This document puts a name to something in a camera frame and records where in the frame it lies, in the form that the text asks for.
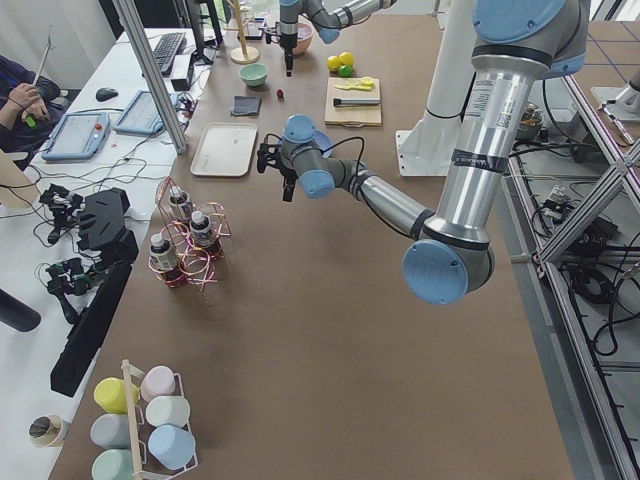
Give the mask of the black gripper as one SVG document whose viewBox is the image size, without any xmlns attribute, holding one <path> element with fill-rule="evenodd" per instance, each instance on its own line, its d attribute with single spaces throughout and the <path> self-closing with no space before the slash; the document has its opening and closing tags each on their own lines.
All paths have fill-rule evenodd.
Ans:
<svg viewBox="0 0 640 480">
<path fill-rule="evenodd" d="M 276 42 L 284 49 L 285 72 L 287 77 L 291 77 L 294 66 L 293 50 L 298 45 L 298 25 L 276 21 L 273 26 L 264 28 L 264 34 L 267 43 Z"/>
<path fill-rule="evenodd" d="M 281 154 L 281 142 L 282 138 L 276 134 L 267 133 L 264 136 L 258 148 L 256 168 L 260 174 L 268 167 L 277 169 L 283 177 L 282 200 L 291 202 L 298 176 L 291 167 L 285 165 Z"/>
</svg>

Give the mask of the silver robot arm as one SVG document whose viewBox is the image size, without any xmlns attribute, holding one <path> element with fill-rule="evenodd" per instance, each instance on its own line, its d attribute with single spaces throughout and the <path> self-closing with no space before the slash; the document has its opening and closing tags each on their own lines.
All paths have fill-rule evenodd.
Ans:
<svg viewBox="0 0 640 480">
<path fill-rule="evenodd" d="M 334 42 L 343 29 L 363 21 L 379 10 L 388 9 L 396 0 L 355 0 L 329 12 L 320 0 L 281 0 L 279 19 L 274 27 L 265 31 L 266 43 L 278 41 L 284 52 L 286 76 L 291 77 L 294 67 L 294 49 L 298 44 L 298 23 L 305 16 L 325 43 Z"/>
<path fill-rule="evenodd" d="M 438 206 L 429 209 L 358 160 L 326 157 L 314 122 L 287 120 L 277 145 L 259 149 L 259 170 L 283 177 L 283 197 L 301 187 L 312 199 L 348 191 L 391 229 L 412 240 L 403 259 L 409 288 L 450 304 L 491 277 L 486 223 L 533 84 L 580 70 L 586 56 L 586 1 L 456 1 L 448 14 L 432 80 L 453 87 L 450 119 L 459 125 Z"/>
</svg>

